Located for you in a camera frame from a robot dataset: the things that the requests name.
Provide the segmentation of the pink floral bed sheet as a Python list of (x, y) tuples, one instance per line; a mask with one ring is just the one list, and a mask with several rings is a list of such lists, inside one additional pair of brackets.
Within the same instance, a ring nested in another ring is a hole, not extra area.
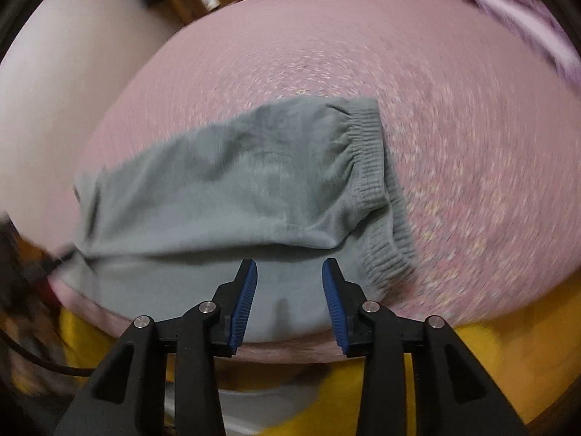
[(105, 114), (81, 164), (294, 93), (377, 97), (419, 269), (387, 301), (465, 324), (580, 269), (580, 100), (457, 0), (247, 0), (182, 29)]

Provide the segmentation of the grey fleece pants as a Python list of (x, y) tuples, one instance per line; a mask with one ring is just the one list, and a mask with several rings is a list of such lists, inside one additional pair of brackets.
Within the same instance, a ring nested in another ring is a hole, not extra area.
[(81, 222), (63, 282), (108, 313), (182, 315), (258, 270), (246, 340), (329, 325), (334, 258), (371, 298), (415, 265), (412, 234), (372, 98), (294, 97), (181, 133), (76, 185)]

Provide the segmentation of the purple ruffled pillow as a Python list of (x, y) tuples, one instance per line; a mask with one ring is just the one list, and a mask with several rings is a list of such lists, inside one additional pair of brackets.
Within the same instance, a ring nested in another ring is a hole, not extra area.
[(552, 64), (557, 75), (580, 96), (580, 55), (569, 36), (540, 0), (462, 0), (497, 20)]

